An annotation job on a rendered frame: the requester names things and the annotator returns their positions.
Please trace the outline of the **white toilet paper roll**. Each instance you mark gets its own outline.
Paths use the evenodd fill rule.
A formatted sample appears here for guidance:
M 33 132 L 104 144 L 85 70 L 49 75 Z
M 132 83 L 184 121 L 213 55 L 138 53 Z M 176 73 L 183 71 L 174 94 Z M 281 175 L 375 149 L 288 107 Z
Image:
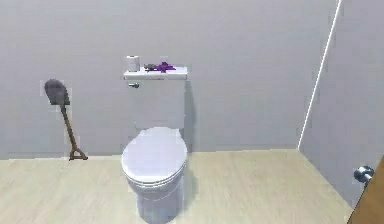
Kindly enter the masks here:
M 138 56 L 128 55 L 127 60 L 127 70 L 129 72 L 138 72 L 140 70 L 140 60 Z

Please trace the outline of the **purple cloth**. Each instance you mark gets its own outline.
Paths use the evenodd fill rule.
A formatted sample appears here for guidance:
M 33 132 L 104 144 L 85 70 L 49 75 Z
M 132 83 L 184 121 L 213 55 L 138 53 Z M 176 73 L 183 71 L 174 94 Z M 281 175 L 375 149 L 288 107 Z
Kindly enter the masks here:
M 163 61 L 161 64 L 156 65 L 154 70 L 160 71 L 161 73 L 166 73 L 168 70 L 175 70 L 175 67 Z

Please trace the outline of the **silver door knob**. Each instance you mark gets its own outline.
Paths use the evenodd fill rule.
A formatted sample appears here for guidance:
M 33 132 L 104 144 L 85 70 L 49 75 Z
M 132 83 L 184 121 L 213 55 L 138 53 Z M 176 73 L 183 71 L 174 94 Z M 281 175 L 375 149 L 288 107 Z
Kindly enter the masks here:
M 374 173 L 375 171 L 373 168 L 369 166 L 360 166 L 354 171 L 354 178 L 361 183 L 366 183 L 370 181 Z

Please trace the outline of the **brown wooden door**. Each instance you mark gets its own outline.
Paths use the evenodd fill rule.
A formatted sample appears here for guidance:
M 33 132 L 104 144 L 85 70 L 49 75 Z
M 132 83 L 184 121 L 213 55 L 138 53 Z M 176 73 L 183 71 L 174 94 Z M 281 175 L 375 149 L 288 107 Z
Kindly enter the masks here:
M 384 224 L 384 155 L 374 171 L 347 224 Z

